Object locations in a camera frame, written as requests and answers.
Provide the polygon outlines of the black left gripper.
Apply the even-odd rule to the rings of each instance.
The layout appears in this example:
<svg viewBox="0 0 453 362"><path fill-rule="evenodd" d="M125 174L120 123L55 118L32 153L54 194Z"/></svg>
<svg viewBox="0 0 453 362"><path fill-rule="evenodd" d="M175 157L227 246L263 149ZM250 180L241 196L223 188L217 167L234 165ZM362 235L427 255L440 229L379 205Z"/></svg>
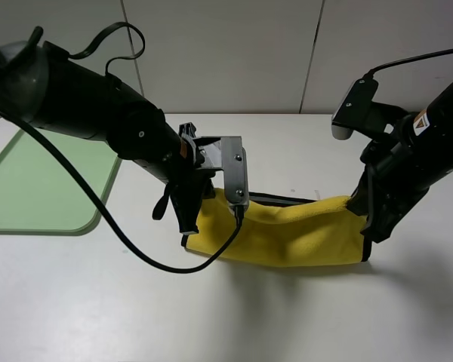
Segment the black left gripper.
<svg viewBox="0 0 453 362"><path fill-rule="evenodd" d="M153 209L153 219L160 220L168 203L172 203L180 233L198 234L196 220L202 200L211 195L213 173L199 167L205 159L194 142L196 127L185 123L176 132L165 122L153 122L152 133L157 178L165 184L163 196Z"/></svg>

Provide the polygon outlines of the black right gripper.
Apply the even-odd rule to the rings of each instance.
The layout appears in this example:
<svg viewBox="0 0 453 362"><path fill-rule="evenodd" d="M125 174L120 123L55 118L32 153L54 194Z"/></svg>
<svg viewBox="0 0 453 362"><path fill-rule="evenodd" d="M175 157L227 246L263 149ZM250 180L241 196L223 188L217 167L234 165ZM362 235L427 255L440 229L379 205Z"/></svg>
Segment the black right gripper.
<svg viewBox="0 0 453 362"><path fill-rule="evenodd" d="M380 243L388 239L397 224L427 194L402 178L400 167L413 155L410 147L397 143L371 141L360 161L365 165L358 186L347 202L347 209L357 216L366 216L361 234Z"/></svg>

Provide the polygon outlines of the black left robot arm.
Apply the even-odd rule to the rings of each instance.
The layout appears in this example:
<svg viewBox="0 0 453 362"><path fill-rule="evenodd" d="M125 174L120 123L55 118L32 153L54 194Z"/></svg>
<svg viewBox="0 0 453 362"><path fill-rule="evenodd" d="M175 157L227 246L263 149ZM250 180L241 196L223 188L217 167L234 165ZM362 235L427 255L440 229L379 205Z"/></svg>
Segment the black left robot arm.
<svg viewBox="0 0 453 362"><path fill-rule="evenodd" d="M0 47L0 115L36 129L106 143L165 184L153 209L160 220L172 204L180 233L193 235L202 198L212 185L196 167L204 160L193 143L196 128L174 130L165 113L114 75L68 60L49 43Z"/></svg>

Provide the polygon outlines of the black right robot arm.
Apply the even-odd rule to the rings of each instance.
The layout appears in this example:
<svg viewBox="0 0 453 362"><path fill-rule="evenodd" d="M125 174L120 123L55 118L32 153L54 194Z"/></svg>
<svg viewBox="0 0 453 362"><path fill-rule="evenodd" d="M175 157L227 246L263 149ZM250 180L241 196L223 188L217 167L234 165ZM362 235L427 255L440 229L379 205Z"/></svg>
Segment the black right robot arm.
<svg viewBox="0 0 453 362"><path fill-rule="evenodd" d="M366 216L362 235L380 243L453 172L453 82L419 114L399 119L386 140L372 140L360 160L364 172L347 208Z"/></svg>

